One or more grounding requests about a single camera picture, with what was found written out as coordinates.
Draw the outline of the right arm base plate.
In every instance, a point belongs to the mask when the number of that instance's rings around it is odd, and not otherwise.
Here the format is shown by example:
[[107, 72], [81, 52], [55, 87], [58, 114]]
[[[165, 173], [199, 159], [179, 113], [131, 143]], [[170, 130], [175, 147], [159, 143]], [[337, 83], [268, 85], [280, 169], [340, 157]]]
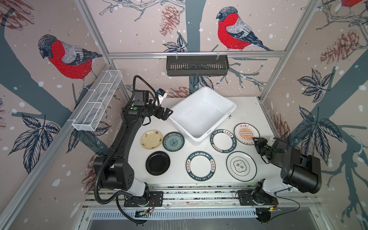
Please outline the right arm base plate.
[[260, 190], [255, 192], [252, 189], [242, 189], [236, 192], [235, 197], [241, 206], [277, 206], [278, 200], [275, 196]]

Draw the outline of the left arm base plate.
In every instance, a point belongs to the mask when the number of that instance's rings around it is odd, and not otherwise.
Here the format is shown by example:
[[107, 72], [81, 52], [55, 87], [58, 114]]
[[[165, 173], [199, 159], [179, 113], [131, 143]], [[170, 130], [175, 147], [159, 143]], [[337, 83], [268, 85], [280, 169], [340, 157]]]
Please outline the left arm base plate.
[[153, 191], [143, 196], [126, 197], [124, 202], [125, 208], [146, 208], [161, 207], [163, 205], [163, 192]]

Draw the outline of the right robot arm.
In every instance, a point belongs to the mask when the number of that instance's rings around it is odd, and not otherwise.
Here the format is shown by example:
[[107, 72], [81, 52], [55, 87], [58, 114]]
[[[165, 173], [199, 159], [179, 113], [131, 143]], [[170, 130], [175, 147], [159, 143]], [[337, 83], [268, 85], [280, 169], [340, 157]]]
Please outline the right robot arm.
[[296, 147], [289, 147], [282, 139], [274, 138], [269, 145], [265, 138], [253, 138], [255, 149], [263, 160], [261, 176], [252, 192], [255, 203], [278, 203], [278, 192], [297, 191], [316, 194], [322, 187], [321, 161], [313, 155], [304, 155]]

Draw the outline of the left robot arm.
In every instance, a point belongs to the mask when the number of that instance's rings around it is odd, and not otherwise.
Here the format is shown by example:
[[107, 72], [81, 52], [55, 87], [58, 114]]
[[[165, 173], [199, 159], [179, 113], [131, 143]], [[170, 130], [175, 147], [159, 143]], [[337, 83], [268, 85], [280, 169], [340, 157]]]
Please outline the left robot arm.
[[119, 195], [132, 198], [139, 205], [150, 202], [147, 183], [135, 178], [135, 172], [128, 163], [134, 138], [145, 118], [152, 116], [166, 121], [173, 110], [156, 107], [153, 100], [129, 102], [121, 112], [122, 127], [110, 150], [94, 161], [96, 179], [93, 187], [94, 198], [99, 204], [108, 204]]

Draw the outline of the orange sunburst plate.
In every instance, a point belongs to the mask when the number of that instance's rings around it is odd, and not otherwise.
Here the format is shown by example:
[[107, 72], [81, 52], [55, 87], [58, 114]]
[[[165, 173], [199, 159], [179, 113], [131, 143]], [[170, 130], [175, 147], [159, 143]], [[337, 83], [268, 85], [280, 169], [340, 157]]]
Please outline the orange sunburst plate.
[[251, 124], [239, 123], [234, 127], [235, 138], [244, 145], [254, 145], [254, 138], [260, 138], [259, 131]]

